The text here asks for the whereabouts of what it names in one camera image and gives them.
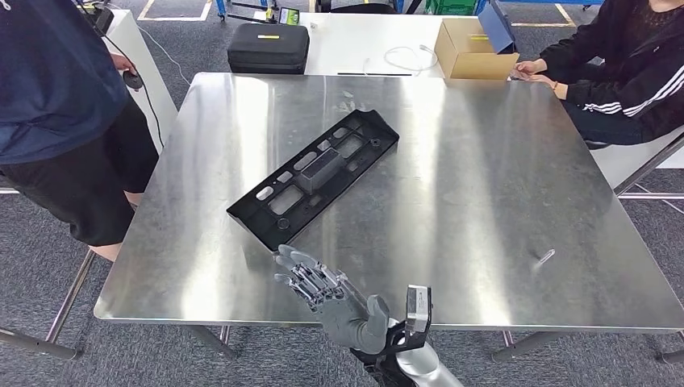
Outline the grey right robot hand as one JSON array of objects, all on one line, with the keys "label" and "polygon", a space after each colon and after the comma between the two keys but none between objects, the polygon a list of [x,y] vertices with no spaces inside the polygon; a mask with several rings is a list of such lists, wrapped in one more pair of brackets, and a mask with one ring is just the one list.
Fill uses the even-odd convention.
[{"label": "grey right robot hand", "polygon": [[289,271],[276,273],[275,280],[307,304],[332,342],[370,355],[382,352],[390,311],[381,296],[364,296],[343,272],[289,245],[280,245],[274,259]]}]

